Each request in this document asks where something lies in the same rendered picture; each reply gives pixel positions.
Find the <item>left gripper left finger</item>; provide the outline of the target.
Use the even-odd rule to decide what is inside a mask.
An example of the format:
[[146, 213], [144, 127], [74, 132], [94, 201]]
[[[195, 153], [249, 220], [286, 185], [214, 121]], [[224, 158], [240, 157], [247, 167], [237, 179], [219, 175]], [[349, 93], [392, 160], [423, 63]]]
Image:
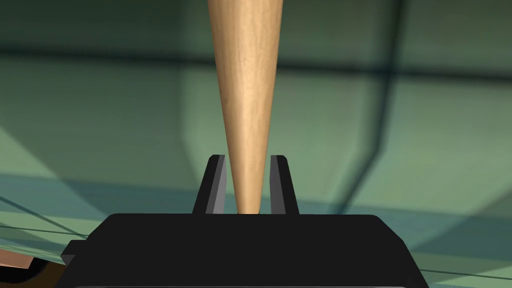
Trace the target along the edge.
[[227, 188], [226, 156], [213, 154], [208, 159], [193, 214], [223, 214]]

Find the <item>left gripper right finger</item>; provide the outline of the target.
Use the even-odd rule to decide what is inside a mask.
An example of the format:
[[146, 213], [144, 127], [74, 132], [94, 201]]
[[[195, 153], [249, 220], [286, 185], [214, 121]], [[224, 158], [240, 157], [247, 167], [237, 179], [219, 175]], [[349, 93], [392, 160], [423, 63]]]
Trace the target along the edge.
[[269, 188], [272, 214], [300, 214], [289, 162], [283, 155], [270, 157]]

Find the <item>tapered light wooden stick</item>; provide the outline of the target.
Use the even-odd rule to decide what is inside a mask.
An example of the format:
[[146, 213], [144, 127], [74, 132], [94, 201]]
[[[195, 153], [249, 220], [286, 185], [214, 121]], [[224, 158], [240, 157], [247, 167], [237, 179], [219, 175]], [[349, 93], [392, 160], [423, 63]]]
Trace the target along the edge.
[[261, 207], [283, 0], [207, 0], [236, 207]]

